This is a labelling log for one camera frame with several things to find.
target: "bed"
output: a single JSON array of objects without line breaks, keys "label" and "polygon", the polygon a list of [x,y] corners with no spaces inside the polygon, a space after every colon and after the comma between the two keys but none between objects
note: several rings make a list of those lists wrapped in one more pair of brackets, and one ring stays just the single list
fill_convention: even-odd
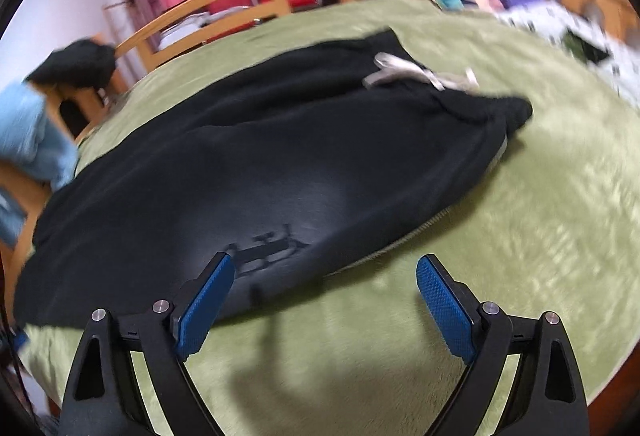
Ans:
[{"label": "bed", "polygon": [[[640,337],[635,110],[541,39],[491,16],[444,14],[429,0],[341,0],[348,5],[296,15],[287,0],[272,0],[151,51],[146,38],[210,1],[189,0],[119,45],[118,55],[136,48],[150,73],[117,114],[84,138],[78,171],[215,80],[286,50],[383,26],[431,68],[463,73],[470,66],[482,92],[522,93],[534,107],[532,123],[497,171],[433,227],[365,265],[212,330],[188,368],[225,431],[352,434],[366,426],[374,434],[423,432],[462,372],[415,288],[415,262],[427,252],[481,300],[514,315],[558,311],[588,399],[603,391]],[[626,0],[602,1],[607,31],[622,37],[635,26]],[[278,19],[181,55],[273,15]],[[10,307],[47,190],[6,165],[0,183],[28,212],[15,251],[2,248]],[[60,403],[80,332],[27,331],[31,343],[22,359]],[[169,434],[139,356],[134,363],[154,428]],[[514,369],[510,359],[480,434],[495,427]]]}]

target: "black cable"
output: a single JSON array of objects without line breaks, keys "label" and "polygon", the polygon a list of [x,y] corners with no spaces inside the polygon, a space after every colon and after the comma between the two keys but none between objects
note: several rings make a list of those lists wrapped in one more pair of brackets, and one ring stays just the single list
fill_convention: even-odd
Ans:
[{"label": "black cable", "polygon": [[[4,269],[1,255],[0,255],[0,269]],[[4,332],[6,333],[6,339],[9,345],[9,355],[11,356],[11,361],[14,364],[15,376],[17,376],[18,378],[18,383],[20,384],[20,390],[22,391],[22,394],[24,395],[24,399],[27,402],[27,405],[29,406],[29,413],[31,414],[33,421],[37,426],[39,426],[38,417],[36,416],[36,413],[33,410],[33,403],[31,403],[31,400],[29,400],[27,389],[26,387],[24,387],[24,382],[22,381],[22,374],[20,372],[20,363],[18,360],[18,355],[15,352],[15,348],[14,348],[14,333],[12,332],[11,327],[9,326],[9,319],[6,315],[6,310],[4,309],[4,301],[0,301],[0,317],[2,318],[2,329],[4,329]]]}]

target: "zipper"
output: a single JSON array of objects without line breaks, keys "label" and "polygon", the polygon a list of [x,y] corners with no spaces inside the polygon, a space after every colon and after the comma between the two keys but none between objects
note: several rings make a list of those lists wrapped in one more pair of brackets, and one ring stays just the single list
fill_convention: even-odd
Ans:
[{"label": "zipper", "polygon": [[[486,170],[482,174],[482,178],[484,178],[487,174],[489,174],[490,172],[492,172],[495,169],[495,166],[498,165],[498,162],[500,162],[500,159],[502,158],[502,155],[504,155],[504,152],[506,151],[506,149],[507,149],[507,137],[504,137],[504,140],[502,141],[502,145],[498,149],[498,152],[495,154],[494,158],[492,158],[491,162],[489,162],[489,165],[486,167]],[[344,270],[349,270],[349,269],[352,269],[354,267],[358,267],[362,263],[366,263],[367,261],[370,261],[371,259],[375,259],[378,256],[382,256],[383,254],[386,254],[386,253],[398,248],[400,245],[405,244],[407,241],[410,241],[411,239],[415,238],[415,236],[420,235],[425,230],[433,227],[437,222],[439,222],[441,219],[443,219],[443,217],[445,217],[447,214],[449,214],[451,212],[451,210],[454,209],[455,207],[456,207],[456,205],[454,204],[454,205],[450,205],[449,207],[444,208],[443,210],[438,212],[435,216],[433,216],[432,218],[427,220],[425,223],[420,225],[417,229],[412,230],[408,234],[404,235],[402,238],[396,239],[396,241],[392,242],[390,245],[387,245],[386,247],[384,247],[384,248],[382,248],[382,249],[380,249],[378,251],[375,251],[372,254],[369,254],[369,256],[365,256],[362,259],[357,260],[355,263],[351,263],[350,265],[347,265],[346,267],[342,267],[341,269],[336,270],[335,272],[327,274],[327,277],[329,275],[335,275],[336,273],[343,272]]]}]

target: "white drawstring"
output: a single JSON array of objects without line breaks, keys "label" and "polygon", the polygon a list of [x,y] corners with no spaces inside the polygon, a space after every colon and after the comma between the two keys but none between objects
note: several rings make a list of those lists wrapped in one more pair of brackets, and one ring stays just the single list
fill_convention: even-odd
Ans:
[{"label": "white drawstring", "polygon": [[479,89],[478,80],[471,68],[466,69],[465,76],[451,73],[434,73],[431,70],[423,70],[415,62],[407,61],[385,52],[376,54],[374,62],[380,67],[380,71],[364,77],[362,84],[367,89],[398,79],[414,79],[432,84],[439,91],[444,89],[475,91]]}]

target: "wooden floor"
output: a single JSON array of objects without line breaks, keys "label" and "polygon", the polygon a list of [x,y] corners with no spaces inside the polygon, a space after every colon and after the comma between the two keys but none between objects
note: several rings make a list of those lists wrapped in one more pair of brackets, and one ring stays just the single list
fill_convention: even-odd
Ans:
[{"label": "wooden floor", "polygon": [[640,344],[589,406],[591,436],[608,436],[640,394]]}]

